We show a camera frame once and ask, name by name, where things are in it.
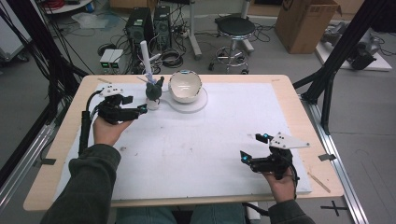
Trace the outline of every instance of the stool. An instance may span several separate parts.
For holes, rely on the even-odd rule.
[[[241,74],[248,74],[248,56],[242,50],[236,48],[236,43],[239,40],[245,40],[251,37],[256,30],[253,22],[240,17],[228,17],[218,22],[219,35],[226,35],[231,38],[231,46],[223,47],[216,51],[215,58],[209,65],[209,70],[213,71],[215,61],[227,65],[227,74],[229,73],[230,67],[237,67],[244,65],[246,69],[243,69]]]

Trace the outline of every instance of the gray floor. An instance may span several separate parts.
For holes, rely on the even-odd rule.
[[[80,30],[78,25],[68,24],[72,14],[65,13],[57,20],[60,26],[70,29],[66,38],[79,56],[95,74],[101,74],[100,56],[97,49],[110,42],[114,35],[122,35],[125,21],[116,16],[101,14],[100,17],[110,20],[109,27],[102,30]],[[197,33],[214,33],[216,16],[197,19]],[[273,25],[275,18],[251,18],[261,25]],[[315,53],[308,55],[288,54],[279,42],[274,30],[265,31],[269,42],[254,41],[255,49],[249,57],[250,74],[284,74],[292,82],[316,72],[321,63]],[[396,50],[396,37],[389,34],[378,34],[385,40],[384,49]],[[222,66],[215,66],[213,72],[207,67],[216,49],[228,45],[224,37],[198,35],[204,57],[195,61],[188,40],[185,41],[187,53],[183,56],[184,64],[178,69],[164,68],[161,74],[172,74],[179,69],[190,69],[200,75],[224,74]],[[74,63],[86,69],[85,65],[72,54]],[[385,60],[396,67],[395,56],[384,56]],[[239,74],[240,68],[231,70]],[[39,73],[33,61],[29,63],[13,62],[0,68],[0,105],[2,108],[0,131],[0,165],[3,166],[9,155],[22,140],[38,115],[44,109],[48,81]],[[346,167],[349,178],[361,201],[364,212],[371,223],[395,223],[396,215],[396,72],[352,71],[340,69],[334,83],[330,131],[332,139]],[[307,87],[297,90],[306,91]],[[0,223],[37,223],[43,213],[26,212],[23,201],[30,189],[37,167],[33,167],[18,187],[7,208],[0,214]],[[352,223],[348,211],[321,209],[321,206],[346,207],[343,198],[298,200],[305,212],[317,223]],[[260,203],[268,208],[273,202]],[[269,223],[266,217],[262,223]]]

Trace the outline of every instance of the jeans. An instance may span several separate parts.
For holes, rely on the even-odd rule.
[[[117,209],[117,224],[177,224],[169,207]],[[241,203],[196,205],[191,224],[245,224]]]

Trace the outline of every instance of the cardboard box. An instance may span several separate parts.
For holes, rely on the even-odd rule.
[[[149,7],[151,12],[157,6],[158,0],[110,0],[110,7],[116,9]]]
[[[276,34],[289,53],[313,53],[337,8],[333,0],[284,0]]]

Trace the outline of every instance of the dark green sleeve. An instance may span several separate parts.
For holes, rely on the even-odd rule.
[[[70,180],[41,223],[107,223],[120,153],[107,145],[86,148],[69,162]]]
[[[272,224],[315,223],[294,200],[277,203],[268,210]]]

